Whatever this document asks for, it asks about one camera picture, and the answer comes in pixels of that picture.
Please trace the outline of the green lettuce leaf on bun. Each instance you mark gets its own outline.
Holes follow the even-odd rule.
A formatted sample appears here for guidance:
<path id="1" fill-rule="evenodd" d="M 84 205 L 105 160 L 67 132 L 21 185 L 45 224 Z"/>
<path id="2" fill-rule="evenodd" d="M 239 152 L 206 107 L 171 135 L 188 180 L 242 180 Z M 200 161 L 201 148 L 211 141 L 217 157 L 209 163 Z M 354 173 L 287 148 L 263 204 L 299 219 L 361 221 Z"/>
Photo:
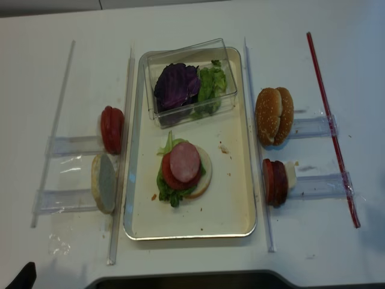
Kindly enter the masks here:
<path id="1" fill-rule="evenodd" d="M 165 154 L 171 153 L 173 148 L 181 142 L 188 142 L 189 143 L 189 141 L 187 141 L 185 139 L 174 138 L 172 131 L 169 131 L 165 146 L 163 148 L 159 148 L 157 151 L 157 154 L 163 158 L 163 156 Z M 166 182 L 162 176 L 161 164 L 160 164 L 158 175 L 156 177 L 156 184 L 157 184 L 158 190 L 159 190 L 159 200 L 163 201 L 163 202 L 168 202 L 168 203 L 170 203 L 170 205 L 173 208 L 176 208 L 179 206 L 180 201 L 187 199 L 187 198 L 185 198 L 185 196 L 188 194 L 191 194 L 192 191 L 196 189 L 197 185 L 193 186 L 192 188 L 186 189 L 186 190 L 172 189 L 171 187 L 169 187 L 166 184 Z M 202 174 L 206 173 L 206 171 L 203 167 L 201 168 L 201 170 L 202 170 Z"/>

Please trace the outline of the green lettuce in container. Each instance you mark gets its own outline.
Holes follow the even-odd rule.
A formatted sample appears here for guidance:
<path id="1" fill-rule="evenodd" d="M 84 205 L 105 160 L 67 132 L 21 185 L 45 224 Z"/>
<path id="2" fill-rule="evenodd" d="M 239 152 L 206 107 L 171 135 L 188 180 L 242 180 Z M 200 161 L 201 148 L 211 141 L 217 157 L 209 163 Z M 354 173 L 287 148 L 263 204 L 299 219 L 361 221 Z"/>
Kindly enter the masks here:
<path id="1" fill-rule="evenodd" d="M 209 99 L 219 98 L 220 94 L 224 93 L 227 88 L 226 75 L 221 68 L 220 60 L 212 60 L 212 67 L 204 67 L 198 69 L 198 76 L 201 82 L 200 90 L 196 96 L 197 102 L 207 101 Z M 220 107 L 221 100 L 213 101 L 210 104 L 195 107 L 191 114 L 193 119 L 200 119 L 205 114 L 212 115 Z"/>

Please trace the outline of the left tomato slice stack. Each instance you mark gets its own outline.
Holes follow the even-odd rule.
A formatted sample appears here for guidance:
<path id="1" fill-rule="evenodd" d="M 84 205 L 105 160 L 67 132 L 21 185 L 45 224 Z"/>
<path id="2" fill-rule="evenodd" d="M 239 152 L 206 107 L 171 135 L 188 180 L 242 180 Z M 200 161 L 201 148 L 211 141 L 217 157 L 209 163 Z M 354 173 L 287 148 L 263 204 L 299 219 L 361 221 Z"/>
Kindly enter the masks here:
<path id="1" fill-rule="evenodd" d="M 121 110 L 106 106 L 100 118 L 103 145 L 109 154 L 118 155 L 122 149 L 122 132 L 125 117 Z"/>

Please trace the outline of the metal baking tray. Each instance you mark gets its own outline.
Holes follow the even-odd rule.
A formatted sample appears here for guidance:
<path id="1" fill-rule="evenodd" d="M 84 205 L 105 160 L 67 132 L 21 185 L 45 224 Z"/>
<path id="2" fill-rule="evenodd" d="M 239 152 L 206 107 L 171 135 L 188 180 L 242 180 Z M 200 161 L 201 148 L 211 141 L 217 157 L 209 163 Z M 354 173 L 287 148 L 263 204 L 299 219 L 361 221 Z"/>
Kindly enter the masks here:
<path id="1" fill-rule="evenodd" d="M 228 48 L 227 53 L 237 88 L 229 111 L 169 129 L 160 128 L 150 118 L 147 61 L 151 53 L 140 58 L 123 217 L 129 238 L 245 237 L 253 232 L 257 215 L 254 196 L 259 190 L 251 169 L 250 111 L 244 101 L 241 56 L 235 48 Z M 203 148 L 213 169 L 207 190 L 177 208 L 159 200 L 156 184 L 161 164 L 158 149 L 166 144 L 168 134 Z"/>

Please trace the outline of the bottom bun slice on tray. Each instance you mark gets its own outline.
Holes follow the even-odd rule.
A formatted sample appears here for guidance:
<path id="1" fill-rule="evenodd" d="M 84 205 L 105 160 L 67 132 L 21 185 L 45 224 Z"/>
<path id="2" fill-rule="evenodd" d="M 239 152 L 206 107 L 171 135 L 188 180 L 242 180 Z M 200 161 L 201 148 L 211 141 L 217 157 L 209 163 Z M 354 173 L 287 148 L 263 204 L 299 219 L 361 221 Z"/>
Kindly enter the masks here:
<path id="1" fill-rule="evenodd" d="M 195 199 L 200 197 L 209 187 L 212 178 L 212 162 L 208 153 L 200 146 L 196 146 L 201 159 L 201 165 L 205 169 L 206 173 L 202 174 L 196 189 L 191 194 L 185 196 L 187 199 Z"/>

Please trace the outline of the purple cabbage leaf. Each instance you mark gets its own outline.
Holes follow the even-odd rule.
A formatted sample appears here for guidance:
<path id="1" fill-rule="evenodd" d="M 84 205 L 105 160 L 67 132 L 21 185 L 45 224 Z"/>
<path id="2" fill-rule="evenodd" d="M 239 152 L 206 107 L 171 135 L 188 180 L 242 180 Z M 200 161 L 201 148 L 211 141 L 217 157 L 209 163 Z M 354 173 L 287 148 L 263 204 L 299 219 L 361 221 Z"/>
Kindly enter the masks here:
<path id="1" fill-rule="evenodd" d="M 198 68 L 198 66 L 176 63 L 169 64 L 162 71 L 154 88 L 154 97 L 159 112 L 191 103 L 192 97 L 197 95 L 200 90 Z"/>

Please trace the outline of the sesame bun left piece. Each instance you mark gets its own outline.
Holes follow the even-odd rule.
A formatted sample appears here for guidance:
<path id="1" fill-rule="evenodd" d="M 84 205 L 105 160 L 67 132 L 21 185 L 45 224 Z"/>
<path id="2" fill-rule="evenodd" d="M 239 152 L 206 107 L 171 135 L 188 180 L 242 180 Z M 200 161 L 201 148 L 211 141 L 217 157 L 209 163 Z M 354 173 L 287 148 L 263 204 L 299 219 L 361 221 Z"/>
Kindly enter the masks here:
<path id="1" fill-rule="evenodd" d="M 258 94 L 255 116 L 257 135 L 263 146 L 270 146 L 274 143 L 282 111 L 282 97 L 277 89 L 265 88 Z"/>

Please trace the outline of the sesame bun piece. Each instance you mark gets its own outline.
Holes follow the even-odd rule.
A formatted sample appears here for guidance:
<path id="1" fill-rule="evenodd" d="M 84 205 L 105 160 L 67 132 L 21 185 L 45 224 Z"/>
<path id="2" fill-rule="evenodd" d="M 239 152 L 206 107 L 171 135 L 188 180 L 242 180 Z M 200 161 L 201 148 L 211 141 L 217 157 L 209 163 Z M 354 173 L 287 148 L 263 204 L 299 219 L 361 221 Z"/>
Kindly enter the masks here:
<path id="1" fill-rule="evenodd" d="M 294 103 L 288 89 L 277 87 L 282 99 L 282 113 L 280 116 L 280 125 L 276 136 L 274 137 L 274 146 L 281 145 L 288 137 L 292 124 L 294 122 Z"/>
<path id="2" fill-rule="evenodd" d="M 270 146 L 274 143 L 282 111 L 282 97 L 277 89 L 265 88 L 258 94 L 255 116 L 257 135 L 263 146 Z"/>

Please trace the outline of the sausage slice stack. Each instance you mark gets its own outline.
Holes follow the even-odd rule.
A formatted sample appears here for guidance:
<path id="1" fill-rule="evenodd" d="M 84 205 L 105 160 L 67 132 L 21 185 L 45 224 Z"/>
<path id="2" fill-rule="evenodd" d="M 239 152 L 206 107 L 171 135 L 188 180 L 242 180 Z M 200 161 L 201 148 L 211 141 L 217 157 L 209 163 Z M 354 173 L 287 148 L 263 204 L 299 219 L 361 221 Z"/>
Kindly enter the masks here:
<path id="1" fill-rule="evenodd" d="M 265 184 L 266 204 L 278 208 L 286 202 L 289 191 L 288 176 L 285 166 L 280 161 L 262 161 Z"/>

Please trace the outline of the white plastic pusher block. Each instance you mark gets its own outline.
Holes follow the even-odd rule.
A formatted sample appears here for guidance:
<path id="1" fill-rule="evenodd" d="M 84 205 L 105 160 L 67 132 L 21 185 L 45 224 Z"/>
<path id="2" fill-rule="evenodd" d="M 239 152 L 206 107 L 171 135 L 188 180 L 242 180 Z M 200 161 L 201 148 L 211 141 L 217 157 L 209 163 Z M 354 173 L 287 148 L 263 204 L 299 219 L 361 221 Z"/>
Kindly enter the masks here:
<path id="1" fill-rule="evenodd" d="M 288 189 L 292 190 L 297 183 L 297 176 L 295 173 L 295 165 L 292 161 L 285 163 L 285 172 L 288 180 Z"/>

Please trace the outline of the clear lower right channel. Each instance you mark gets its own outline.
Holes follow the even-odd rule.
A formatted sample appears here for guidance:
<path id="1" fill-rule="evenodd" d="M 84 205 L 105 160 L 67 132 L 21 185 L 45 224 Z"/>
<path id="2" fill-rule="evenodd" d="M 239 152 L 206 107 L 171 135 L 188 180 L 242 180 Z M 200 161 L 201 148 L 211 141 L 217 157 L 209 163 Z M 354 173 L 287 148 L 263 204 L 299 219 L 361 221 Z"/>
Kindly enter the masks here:
<path id="1" fill-rule="evenodd" d="M 287 200 L 343 199 L 354 197 L 350 174 L 334 173 L 319 176 L 301 176 L 290 189 Z"/>

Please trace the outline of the black base edge bottom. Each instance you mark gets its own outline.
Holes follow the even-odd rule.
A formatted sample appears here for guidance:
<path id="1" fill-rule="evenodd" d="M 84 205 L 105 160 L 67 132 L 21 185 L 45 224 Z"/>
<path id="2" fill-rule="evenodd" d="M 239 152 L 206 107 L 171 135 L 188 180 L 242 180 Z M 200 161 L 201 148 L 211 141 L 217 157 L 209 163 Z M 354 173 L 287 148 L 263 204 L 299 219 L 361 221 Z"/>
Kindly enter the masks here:
<path id="1" fill-rule="evenodd" d="M 87 288 L 297 288 L 271 272 L 216 272 L 100 278 Z"/>

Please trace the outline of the clear rail left of tray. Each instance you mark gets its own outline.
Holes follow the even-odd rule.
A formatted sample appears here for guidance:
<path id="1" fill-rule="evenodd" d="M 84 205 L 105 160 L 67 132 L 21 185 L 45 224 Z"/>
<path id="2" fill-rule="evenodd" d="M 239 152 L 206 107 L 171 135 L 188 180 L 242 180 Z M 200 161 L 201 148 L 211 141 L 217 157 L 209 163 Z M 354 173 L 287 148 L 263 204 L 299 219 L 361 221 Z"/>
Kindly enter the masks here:
<path id="1" fill-rule="evenodd" d="M 111 233 L 110 233 L 110 239 L 109 239 L 109 250 L 108 250 L 108 258 L 107 258 L 108 266 L 115 265 L 116 259 L 117 259 L 117 248 L 118 248 L 118 240 L 119 240 L 120 215 L 122 210 L 123 187 L 125 182 L 124 178 L 125 178 L 134 72 L 135 72 L 135 55 L 134 55 L 134 46 L 132 45 L 130 49 L 128 70 L 127 70 L 127 77 L 126 77 L 126 99 L 125 99 L 125 110 L 124 110 L 125 120 L 123 123 L 123 131 L 122 131 L 122 138 L 121 138 L 122 151 L 119 157 L 119 169 L 117 171 L 115 209 L 112 214 L 112 227 L 111 227 Z"/>

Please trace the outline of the clear rail far left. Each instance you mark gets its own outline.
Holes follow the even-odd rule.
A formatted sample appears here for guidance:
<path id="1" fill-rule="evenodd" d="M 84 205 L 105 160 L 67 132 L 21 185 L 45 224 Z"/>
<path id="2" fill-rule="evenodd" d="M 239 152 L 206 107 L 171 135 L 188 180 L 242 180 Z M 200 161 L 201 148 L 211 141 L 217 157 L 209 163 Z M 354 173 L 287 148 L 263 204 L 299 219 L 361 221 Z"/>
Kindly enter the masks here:
<path id="1" fill-rule="evenodd" d="M 47 177 L 48 177 L 52 150 L 54 148 L 55 138 L 56 138 L 58 124 L 59 124 L 59 120 L 60 120 L 61 109 L 63 107 L 64 96 L 66 94 L 66 87 L 67 87 L 67 82 L 68 82 L 68 78 L 69 78 L 70 68 L 72 65 L 72 58 L 73 58 L 75 46 L 76 46 L 76 41 L 72 40 L 71 45 L 70 45 L 69 56 L 67 59 L 66 69 L 64 72 L 64 77 L 63 77 L 63 81 L 62 81 L 61 88 L 60 88 L 60 95 L 58 98 L 57 108 L 55 110 L 54 122 L 52 124 L 51 133 L 49 135 L 48 144 L 47 144 L 46 151 L 45 151 L 45 161 L 44 161 L 44 166 L 43 166 L 42 177 L 41 177 L 40 185 L 39 185 L 39 188 L 36 192 L 36 196 L 35 196 L 35 200 L 34 200 L 34 208 L 32 211 L 31 228 L 35 228 L 37 226 L 38 219 L 39 219 L 39 212 L 40 212 L 41 203 L 42 203 L 42 201 L 41 201 L 42 193 L 43 193 L 43 190 L 45 189 L 45 185 L 46 185 L 46 181 L 47 181 Z"/>

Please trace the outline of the red plastic rail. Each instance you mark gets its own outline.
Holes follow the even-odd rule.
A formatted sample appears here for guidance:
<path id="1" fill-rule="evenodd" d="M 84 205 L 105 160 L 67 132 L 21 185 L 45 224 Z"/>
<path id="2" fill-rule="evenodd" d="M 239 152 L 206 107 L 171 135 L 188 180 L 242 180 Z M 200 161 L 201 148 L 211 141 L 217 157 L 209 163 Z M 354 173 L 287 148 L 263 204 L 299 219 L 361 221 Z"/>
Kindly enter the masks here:
<path id="1" fill-rule="evenodd" d="M 325 116 L 327 118 L 327 122 L 328 122 L 330 132 L 331 132 L 331 139 L 333 142 L 334 151 L 335 151 L 336 158 L 337 158 L 338 168 L 339 168 L 340 174 L 342 176 L 342 183 L 343 183 L 343 189 L 344 189 L 344 192 L 346 195 L 346 201 L 348 203 L 348 208 L 350 211 L 351 219 L 353 221 L 353 225 L 356 229 L 359 229 L 361 227 L 361 224 L 360 224 L 360 220 L 359 220 L 359 217 L 357 214 L 357 209 L 356 209 L 356 205 L 355 205 L 355 201 L 354 201 L 354 197 L 353 197 L 353 192 L 354 192 L 353 185 L 352 185 L 352 182 L 350 179 L 350 174 L 345 168 L 345 163 L 343 160 L 343 156 L 342 156 L 342 152 L 341 152 L 341 149 L 339 146 L 339 140 L 338 140 L 338 136 L 337 136 L 337 125 L 336 125 L 336 121 L 334 119 L 334 116 L 331 113 L 330 105 L 328 103 L 328 98 L 327 98 L 327 94 L 325 91 L 324 82 L 322 79 L 322 74 L 321 74 L 319 63 L 318 63 L 318 58 L 316 55 L 316 50 L 315 50 L 315 46 L 313 43 L 311 32 L 307 32 L 306 37 L 307 37 L 307 42 L 308 42 L 309 49 L 310 49 L 310 54 L 312 56 L 313 66 L 314 66 L 316 78 L 318 81 L 318 86 L 319 86 L 319 90 L 320 90 L 320 94 L 321 94 L 322 103 L 323 103 L 324 110 L 325 110 Z"/>

